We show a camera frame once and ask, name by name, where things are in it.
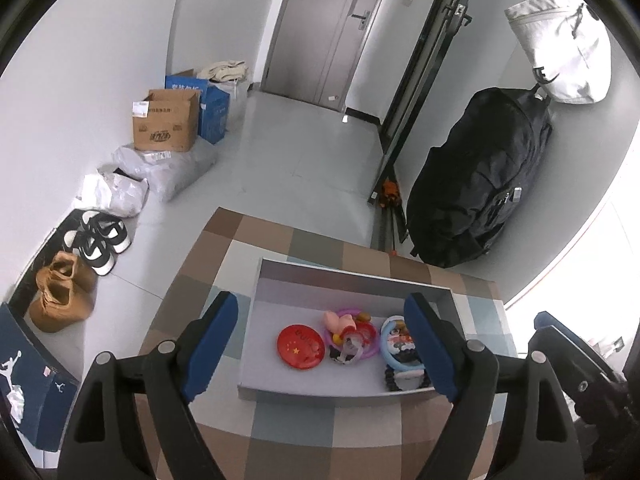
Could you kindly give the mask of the small red charm toy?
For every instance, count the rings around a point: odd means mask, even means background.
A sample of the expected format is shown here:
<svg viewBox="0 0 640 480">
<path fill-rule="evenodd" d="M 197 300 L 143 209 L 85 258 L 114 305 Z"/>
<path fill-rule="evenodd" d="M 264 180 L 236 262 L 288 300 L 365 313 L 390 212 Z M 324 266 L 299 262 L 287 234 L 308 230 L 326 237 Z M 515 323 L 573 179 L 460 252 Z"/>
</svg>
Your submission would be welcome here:
<svg viewBox="0 0 640 480">
<path fill-rule="evenodd" d="M 342 336 L 331 336 L 330 358 L 338 364 L 355 364 L 364 353 L 366 337 L 358 330 L 346 330 Z"/>
</svg>

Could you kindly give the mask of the red round badge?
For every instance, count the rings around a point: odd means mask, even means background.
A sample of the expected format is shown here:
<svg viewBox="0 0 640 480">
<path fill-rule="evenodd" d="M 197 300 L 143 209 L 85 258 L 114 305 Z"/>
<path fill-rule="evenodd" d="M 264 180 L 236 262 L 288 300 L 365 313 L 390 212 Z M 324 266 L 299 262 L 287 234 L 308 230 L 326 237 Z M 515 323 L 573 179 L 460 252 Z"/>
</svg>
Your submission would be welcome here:
<svg viewBox="0 0 640 480">
<path fill-rule="evenodd" d="M 280 331 L 277 352 L 286 365 L 296 370 L 311 370 L 323 361 L 326 345 L 313 328 L 293 324 Z"/>
</svg>

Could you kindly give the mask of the pink pig figurine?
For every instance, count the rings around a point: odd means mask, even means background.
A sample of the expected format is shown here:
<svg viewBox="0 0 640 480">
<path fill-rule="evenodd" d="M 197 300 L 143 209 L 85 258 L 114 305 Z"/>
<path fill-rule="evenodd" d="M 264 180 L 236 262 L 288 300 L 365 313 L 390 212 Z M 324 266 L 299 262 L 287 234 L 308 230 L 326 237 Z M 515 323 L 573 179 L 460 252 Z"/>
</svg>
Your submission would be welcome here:
<svg viewBox="0 0 640 480">
<path fill-rule="evenodd" d="M 332 336 L 342 336 L 346 330 L 356 328 L 356 322 L 351 314 L 338 314 L 335 311 L 323 313 L 323 325 Z"/>
</svg>

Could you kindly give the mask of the grey cardboard box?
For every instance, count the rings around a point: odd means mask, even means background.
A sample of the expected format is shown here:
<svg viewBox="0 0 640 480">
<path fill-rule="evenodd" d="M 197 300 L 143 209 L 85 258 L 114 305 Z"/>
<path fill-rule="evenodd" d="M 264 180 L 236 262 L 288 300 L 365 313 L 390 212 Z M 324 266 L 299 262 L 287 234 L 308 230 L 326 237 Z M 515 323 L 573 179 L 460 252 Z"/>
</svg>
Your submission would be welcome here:
<svg viewBox="0 0 640 480">
<path fill-rule="evenodd" d="M 374 405 L 432 391 L 404 320 L 414 292 L 455 328 L 448 288 L 265 259 L 240 359 L 240 396 Z"/>
</svg>

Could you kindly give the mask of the black white sandal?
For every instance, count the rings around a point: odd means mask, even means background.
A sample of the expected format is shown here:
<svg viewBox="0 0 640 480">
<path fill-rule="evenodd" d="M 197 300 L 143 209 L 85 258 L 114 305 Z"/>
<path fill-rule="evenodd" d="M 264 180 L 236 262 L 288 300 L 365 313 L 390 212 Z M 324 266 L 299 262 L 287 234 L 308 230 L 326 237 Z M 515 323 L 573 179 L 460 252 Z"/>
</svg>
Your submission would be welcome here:
<svg viewBox="0 0 640 480">
<path fill-rule="evenodd" d="M 114 269 L 114 252 L 98 234 L 70 230 L 63 235 L 63 244 L 68 252 L 78 255 L 99 276 L 105 276 Z"/>
<path fill-rule="evenodd" d="M 81 215 L 82 226 L 95 237 L 111 247 L 116 254 L 122 254 L 131 245 L 131 240 L 121 218 L 98 210 L 87 210 Z"/>
</svg>

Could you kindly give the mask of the checkered table cloth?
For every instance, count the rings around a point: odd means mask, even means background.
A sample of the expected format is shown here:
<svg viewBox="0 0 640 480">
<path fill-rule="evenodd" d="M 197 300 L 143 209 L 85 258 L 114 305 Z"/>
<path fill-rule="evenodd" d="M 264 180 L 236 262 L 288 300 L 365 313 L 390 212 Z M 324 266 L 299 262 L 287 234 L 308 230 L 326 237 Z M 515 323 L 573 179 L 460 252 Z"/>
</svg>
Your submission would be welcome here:
<svg viewBox="0 0 640 480">
<path fill-rule="evenodd" d="M 190 411 L 229 479 L 413 479 L 449 416 L 431 388 L 388 391 L 382 356 L 286 365 L 277 350 L 286 326 L 322 330 L 324 312 L 356 310 L 380 325 L 418 292 L 465 338 L 515 351 L 494 283 L 222 208 L 172 281 L 143 350 L 178 337 L 223 290 L 238 300 L 238 322 Z"/>
</svg>

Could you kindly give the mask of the brown shoe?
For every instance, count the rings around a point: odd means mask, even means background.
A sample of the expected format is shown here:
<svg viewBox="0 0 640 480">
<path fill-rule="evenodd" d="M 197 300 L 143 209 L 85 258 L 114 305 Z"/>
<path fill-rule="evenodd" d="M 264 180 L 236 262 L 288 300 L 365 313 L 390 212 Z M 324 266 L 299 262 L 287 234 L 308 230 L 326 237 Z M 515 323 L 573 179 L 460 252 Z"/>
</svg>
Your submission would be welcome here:
<svg viewBox="0 0 640 480">
<path fill-rule="evenodd" d="M 52 261 L 36 273 L 36 285 L 43 289 L 48 281 L 73 282 L 91 294 L 96 289 L 98 276 L 84 260 L 72 252 L 57 252 Z"/>
<path fill-rule="evenodd" d="M 40 283 L 37 297 L 27 310 L 34 325 L 43 333 L 56 333 L 84 322 L 92 311 L 92 298 L 71 280 Z"/>
</svg>

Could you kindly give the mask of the white plastic bag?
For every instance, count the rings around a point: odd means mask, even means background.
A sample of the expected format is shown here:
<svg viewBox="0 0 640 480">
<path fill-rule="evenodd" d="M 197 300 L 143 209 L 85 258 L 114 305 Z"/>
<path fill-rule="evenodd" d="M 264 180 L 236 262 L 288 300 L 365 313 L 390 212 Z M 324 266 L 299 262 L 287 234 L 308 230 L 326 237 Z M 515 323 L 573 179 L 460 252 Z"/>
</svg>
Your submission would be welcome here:
<svg viewBox="0 0 640 480">
<path fill-rule="evenodd" d="M 98 210 L 119 218 L 140 214 L 149 185 L 114 172 L 94 172 L 82 179 L 74 200 L 74 207 Z"/>
<path fill-rule="evenodd" d="M 216 164 L 217 151 L 198 136 L 187 152 L 139 151 L 129 144 L 120 146 L 112 157 L 126 176 L 145 180 L 157 200 L 168 203 Z"/>
</svg>

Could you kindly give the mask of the black backpack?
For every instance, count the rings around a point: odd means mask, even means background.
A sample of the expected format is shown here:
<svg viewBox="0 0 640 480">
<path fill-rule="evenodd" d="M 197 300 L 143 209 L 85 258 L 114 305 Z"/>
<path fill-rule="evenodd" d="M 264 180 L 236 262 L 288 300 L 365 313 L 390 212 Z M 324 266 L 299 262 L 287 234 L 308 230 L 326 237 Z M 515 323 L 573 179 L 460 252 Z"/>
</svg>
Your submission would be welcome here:
<svg viewBox="0 0 640 480">
<path fill-rule="evenodd" d="M 413 183 L 411 255 L 452 268 L 489 252 L 535 181 L 552 133 L 550 102 L 538 86 L 472 96 Z"/>
</svg>

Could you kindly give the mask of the black coat rack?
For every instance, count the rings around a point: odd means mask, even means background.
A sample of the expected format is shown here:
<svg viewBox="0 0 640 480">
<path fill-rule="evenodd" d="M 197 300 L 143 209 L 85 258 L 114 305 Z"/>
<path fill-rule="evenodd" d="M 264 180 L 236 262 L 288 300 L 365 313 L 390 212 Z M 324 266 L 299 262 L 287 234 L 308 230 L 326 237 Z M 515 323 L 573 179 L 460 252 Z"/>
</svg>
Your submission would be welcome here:
<svg viewBox="0 0 640 480">
<path fill-rule="evenodd" d="M 373 180 L 369 203 L 375 206 L 371 247 L 392 248 L 395 243 L 393 216 L 378 206 L 383 184 L 408 140 L 420 110 L 433 87 L 454 36 L 469 25 L 469 0 L 434 0 L 421 29 L 405 73 L 382 125 L 383 157 Z"/>
</svg>

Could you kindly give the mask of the brown cardboard box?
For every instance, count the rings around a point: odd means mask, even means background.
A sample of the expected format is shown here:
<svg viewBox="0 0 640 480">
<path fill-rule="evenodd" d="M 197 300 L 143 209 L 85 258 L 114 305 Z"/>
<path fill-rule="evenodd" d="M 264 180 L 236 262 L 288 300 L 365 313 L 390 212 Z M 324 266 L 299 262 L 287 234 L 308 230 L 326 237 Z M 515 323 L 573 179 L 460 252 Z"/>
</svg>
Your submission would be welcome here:
<svg viewBox="0 0 640 480">
<path fill-rule="evenodd" d="M 134 148 L 138 151 L 190 151 L 198 136 L 200 92 L 194 89 L 150 90 L 131 105 Z"/>
</svg>

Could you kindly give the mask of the dark blue shoe box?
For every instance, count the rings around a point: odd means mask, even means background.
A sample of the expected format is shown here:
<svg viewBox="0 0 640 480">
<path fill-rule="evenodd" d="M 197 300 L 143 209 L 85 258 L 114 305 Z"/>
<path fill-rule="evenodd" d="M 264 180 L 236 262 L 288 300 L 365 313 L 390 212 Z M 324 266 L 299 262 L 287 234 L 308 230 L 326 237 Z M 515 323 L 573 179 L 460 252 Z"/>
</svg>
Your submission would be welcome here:
<svg viewBox="0 0 640 480">
<path fill-rule="evenodd" d="M 1 393 L 12 422 L 40 450 L 56 452 L 78 391 L 78 380 L 7 304 L 0 312 Z"/>
</svg>

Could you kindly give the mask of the blue cardboard box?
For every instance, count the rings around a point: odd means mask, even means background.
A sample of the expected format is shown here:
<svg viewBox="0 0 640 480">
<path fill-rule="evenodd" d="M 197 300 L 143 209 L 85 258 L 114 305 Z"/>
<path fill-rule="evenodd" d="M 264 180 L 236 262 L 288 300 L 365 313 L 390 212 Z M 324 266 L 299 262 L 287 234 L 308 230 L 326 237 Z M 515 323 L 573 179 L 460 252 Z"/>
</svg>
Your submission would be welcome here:
<svg viewBox="0 0 640 480">
<path fill-rule="evenodd" d="M 224 138 L 230 106 L 230 94 L 220 90 L 207 79 L 198 78 L 192 70 L 167 75 L 166 89 L 192 89 L 200 92 L 200 114 L 198 115 L 198 135 L 217 144 Z"/>
</svg>

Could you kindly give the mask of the beige cloth bag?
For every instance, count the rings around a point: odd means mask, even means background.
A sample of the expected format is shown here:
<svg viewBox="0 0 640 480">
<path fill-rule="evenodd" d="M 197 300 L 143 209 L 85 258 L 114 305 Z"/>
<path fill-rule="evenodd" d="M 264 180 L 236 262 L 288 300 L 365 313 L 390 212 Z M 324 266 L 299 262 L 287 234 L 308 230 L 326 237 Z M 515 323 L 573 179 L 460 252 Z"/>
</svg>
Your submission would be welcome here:
<svg viewBox="0 0 640 480">
<path fill-rule="evenodd" d="M 245 113 L 248 88 L 250 88 L 250 70 L 245 61 L 220 61 L 209 65 L 196 76 L 230 96 L 228 128 L 242 122 Z"/>
</svg>

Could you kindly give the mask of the grey door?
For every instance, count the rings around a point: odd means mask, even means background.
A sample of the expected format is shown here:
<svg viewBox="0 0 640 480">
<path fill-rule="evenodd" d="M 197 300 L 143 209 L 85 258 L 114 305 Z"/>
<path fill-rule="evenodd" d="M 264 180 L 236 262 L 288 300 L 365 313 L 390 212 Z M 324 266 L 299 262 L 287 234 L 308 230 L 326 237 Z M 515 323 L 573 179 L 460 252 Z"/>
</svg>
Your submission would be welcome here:
<svg viewBox="0 0 640 480">
<path fill-rule="evenodd" d="M 262 91 L 344 110 L 382 0 L 283 0 Z"/>
</svg>

